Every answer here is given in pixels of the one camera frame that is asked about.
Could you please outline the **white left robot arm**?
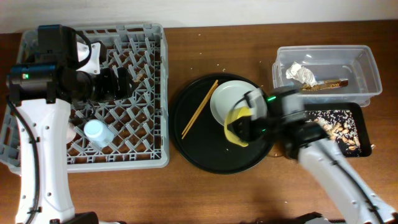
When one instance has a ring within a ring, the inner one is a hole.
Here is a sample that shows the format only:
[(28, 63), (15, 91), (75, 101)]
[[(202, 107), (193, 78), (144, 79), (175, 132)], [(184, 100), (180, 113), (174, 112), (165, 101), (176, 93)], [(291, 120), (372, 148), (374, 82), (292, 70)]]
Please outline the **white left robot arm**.
[(17, 118), (21, 196), (16, 223), (98, 223), (95, 212), (77, 213), (67, 172), (67, 131), (73, 103), (123, 100), (137, 80), (125, 68), (100, 68), (106, 49), (62, 25), (37, 29), (31, 63), (7, 75), (6, 101)]

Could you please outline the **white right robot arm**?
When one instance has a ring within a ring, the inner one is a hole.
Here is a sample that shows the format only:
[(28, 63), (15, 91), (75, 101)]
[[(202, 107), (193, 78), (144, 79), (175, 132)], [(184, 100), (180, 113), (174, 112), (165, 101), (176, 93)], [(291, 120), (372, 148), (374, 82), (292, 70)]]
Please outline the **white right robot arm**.
[(258, 88), (242, 101), (245, 105), (235, 103), (224, 120), (229, 142), (246, 147), (258, 139), (281, 141), (285, 155), (313, 175), (346, 223), (397, 223), (397, 211), (369, 188), (337, 143), (319, 124), (305, 120), (298, 89), (276, 88), (265, 97)]

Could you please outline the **light blue plastic cup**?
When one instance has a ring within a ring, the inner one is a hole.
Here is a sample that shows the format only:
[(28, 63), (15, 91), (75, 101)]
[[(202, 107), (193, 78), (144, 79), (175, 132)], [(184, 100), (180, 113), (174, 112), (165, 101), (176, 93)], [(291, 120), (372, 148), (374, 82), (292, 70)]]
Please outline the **light blue plastic cup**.
[(106, 147), (115, 137), (108, 126), (97, 119), (89, 120), (83, 128), (85, 136), (100, 148)]

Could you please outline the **pink plastic cup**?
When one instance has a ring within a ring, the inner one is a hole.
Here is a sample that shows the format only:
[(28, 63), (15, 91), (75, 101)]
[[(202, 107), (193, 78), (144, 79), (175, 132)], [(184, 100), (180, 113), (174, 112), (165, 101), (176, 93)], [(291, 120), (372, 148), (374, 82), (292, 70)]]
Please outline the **pink plastic cup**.
[(70, 143), (71, 141), (73, 141), (75, 136), (75, 126), (72, 123), (68, 123), (66, 143)]

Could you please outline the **yellow bowl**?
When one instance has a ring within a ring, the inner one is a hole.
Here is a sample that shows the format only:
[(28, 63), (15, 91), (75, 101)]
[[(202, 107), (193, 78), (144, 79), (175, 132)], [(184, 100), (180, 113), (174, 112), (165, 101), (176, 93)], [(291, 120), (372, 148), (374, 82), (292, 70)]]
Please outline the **yellow bowl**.
[(224, 121), (224, 134), (229, 142), (241, 147), (249, 145), (251, 116), (252, 112), (247, 106), (228, 112)]

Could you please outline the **food scraps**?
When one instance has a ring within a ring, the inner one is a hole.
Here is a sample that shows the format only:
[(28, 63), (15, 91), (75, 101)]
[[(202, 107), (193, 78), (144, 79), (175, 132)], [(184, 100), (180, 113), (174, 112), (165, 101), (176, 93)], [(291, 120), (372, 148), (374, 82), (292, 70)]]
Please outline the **food scraps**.
[(306, 111), (308, 122), (319, 124), (345, 157), (368, 157), (373, 152), (361, 113), (354, 110)]

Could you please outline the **gold snack wrapper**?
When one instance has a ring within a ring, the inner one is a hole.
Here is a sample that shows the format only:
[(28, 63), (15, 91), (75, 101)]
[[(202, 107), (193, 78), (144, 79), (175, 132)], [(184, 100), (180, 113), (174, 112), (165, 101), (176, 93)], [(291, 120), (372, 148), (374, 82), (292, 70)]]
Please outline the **gold snack wrapper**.
[(347, 78), (340, 78), (334, 80), (322, 80), (319, 82), (315, 82), (312, 84), (304, 84), (300, 91), (320, 91), (320, 90), (329, 90), (334, 88), (343, 88), (348, 86)]

